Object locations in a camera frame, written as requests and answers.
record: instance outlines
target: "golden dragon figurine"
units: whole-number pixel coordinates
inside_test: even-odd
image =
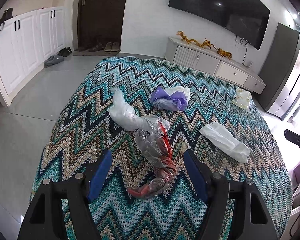
[[[182,41],[185,41],[186,43],[190,44],[190,42],[195,42],[195,44],[200,47],[205,49],[206,46],[208,46],[211,49],[211,46],[213,46],[216,50],[217,53],[219,55],[221,55],[222,57],[227,57],[228,59],[232,58],[232,54],[228,51],[224,51],[223,49],[217,49],[213,44],[210,43],[210,41],[208,41],[207,39],[204,40],[204,42],[202,44],[200,44],[198,41],[194,40],[194,39],[188,39],[187,36],[185,36],[185,34],[182,31],[178,31],[177,35],[180,35],[180,37],[182,38]]]

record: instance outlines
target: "knitted blanket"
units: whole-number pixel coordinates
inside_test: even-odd
[[[184,112],[157,111],[148,95],[158,86],[189,87],[191,99]],[[128,187],[153,179],[154,168],[135,144],[135,131],[125,131],[109,117],[112,87],[119,87],[139,116],[154,114],[170,121],[168,131],[176,178],[161,195],[135,199]],[[209,168],[229,180],[252,178],[271,214],[278,236],[288,223],[291,182],[278,145],[251,100],[250,112],[231,103],[236,86],[199,71],[159,59],[111,57],[89,73],[58,118],[45,146],[33,183],[32,197],[45,178],[69,179],[95,162],[102,149],[113,153],[113,164],[98,199],[90,204],[103,239],[194,239],[207,206],[191,184],[183,153],[192,149]],[[241,164],[199,133],[206,123],[218,121],[250,149]],[[75,239],[69,207],[62,201],[69,239]],[[233,201],[229,201],[220,239],[227,239]]]

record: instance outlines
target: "gray tile floor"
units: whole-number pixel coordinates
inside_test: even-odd
[[[66,57],[40,71],[10,107],[0,105],[0,204],[17,222],[26,213],[41,152],[55,121],[103,58]]]

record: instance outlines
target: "tv stand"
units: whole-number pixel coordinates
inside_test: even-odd
[[[251,92],[261,94],[266,86],[257,74],[239,62],[178,38],[169,37],[164,56],[170,62],[208,73]]]

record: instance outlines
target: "red plastic bag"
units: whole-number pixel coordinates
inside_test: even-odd
[[[159,122],[160,127],[153,127],[150,132],[138,129],[136,144],[144,157],[158,168],[156,178],[141,187],[129,188],[128,193],[135,198],[147,199],[161,194],[174,180],[176,166],[172,160],[172,150],[168,135]]]

